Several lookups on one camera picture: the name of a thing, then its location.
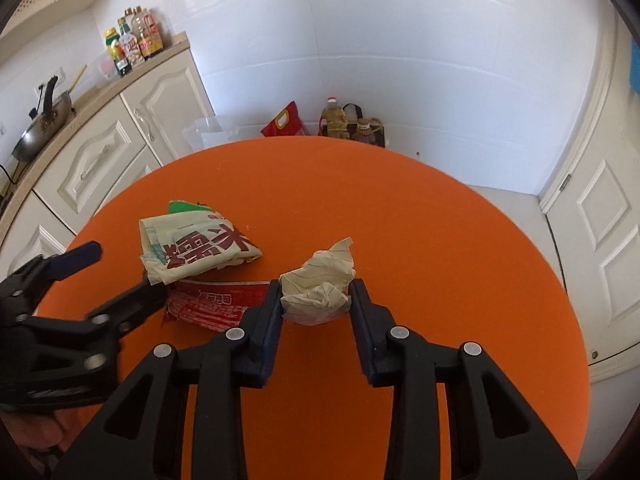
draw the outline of clear plastic bag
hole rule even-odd
[[[240,137],[239,127],[230,118],[219,115],[193,121],[182,134],[194,152],[244,138]]]

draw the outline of black pan handle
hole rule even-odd
[[[42,105],[42,113],[51,117],[51,111],[53,109],[53,89],[58,82],[58,76],[55,75],[47,82],[47,89],[44,91],[44,103]]]

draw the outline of round table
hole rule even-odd
[[[256,139],[195,153],[142,178],[82,229],[102,260],[57,283],[43,316],[81,319],[139,282],[138,220],[169,200],[206,203],[264,256],[210,271],[205,280],[270,280],[318,249],[353,238],[357,276],[396,322],[428,341],[478,341],[521,391],[572,461],[586,432],[589,382],[582,336],[558,279],[529,239],[467,186],[397,153],[318,137]],[[160,342],[178,348],[214,333],[162,313],[123,339],[122,376]],[[263,390],[242,391],[251,480],[382,478],[392,391],[360,370],[347,316],[284,323]],[[190,411],[194,406],[190,398]],[[95,413],[85,409],[84,420]],[[441,410],[446,423],[446,411]],[[184,478],[189,478],[188,418]],[[442,477],[449,444],[442,429]]]

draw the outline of silver screw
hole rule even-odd
[[[107,362],[107,358],[104,354],[95,354],[84,360],[84,368],[87,370],[95,370],[96,368],[100,368],[105,362]]]
[[[238,327],[230,328],[226,331],[225,335],[226,338],[231,341],[238,341],[238,339],[242,339],[244,337],[244,330]]]
[[[409,329],[404,326],[395,326],[390,330],[391,337],[396,339],[407,339],[409,337]]]
[[[92,323],[96,325],[102,325],[109,320],[109,314],[98,314],[94,318],[92,318]]]
[[[159,358],[167,357],[171,352],[171,345],[167,343],[159,344],[154,348],[154,355]]]
[[[480,355],[482,353],[482,347],[478,343],[474,343],[473,341],[465,343],[462,349],[465,351],[465,354],[473,356]]]

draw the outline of floor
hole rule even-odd
[[[500,209],[536,245],[562,282],[560,263],[545,216],[533,195],[472,187]],[[587,435],[578,476],[587,478],[609,454],[640,402],[640,367],[591,385]]]

